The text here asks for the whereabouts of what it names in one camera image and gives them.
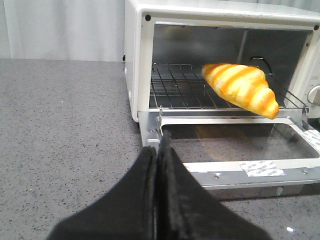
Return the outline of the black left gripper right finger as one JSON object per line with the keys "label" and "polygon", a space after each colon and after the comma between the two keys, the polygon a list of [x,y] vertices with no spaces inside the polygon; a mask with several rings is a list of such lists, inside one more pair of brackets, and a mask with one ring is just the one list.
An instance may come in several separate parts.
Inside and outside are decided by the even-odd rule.
{"label": "black left gripper right finger", "polygon": [[235,214],[195,180],[163,132],[157,159],[157,239],[269,240],[262,228]]}

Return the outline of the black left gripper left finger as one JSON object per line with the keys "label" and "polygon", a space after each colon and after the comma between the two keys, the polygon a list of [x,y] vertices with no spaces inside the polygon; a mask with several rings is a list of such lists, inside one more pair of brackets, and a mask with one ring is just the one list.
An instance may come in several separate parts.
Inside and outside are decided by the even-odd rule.
{"label": "black left gripper left finger", "polygon": [[123,178],[98,201],[59,222],[50,240],[152,240],[156,150],[143,147]]}

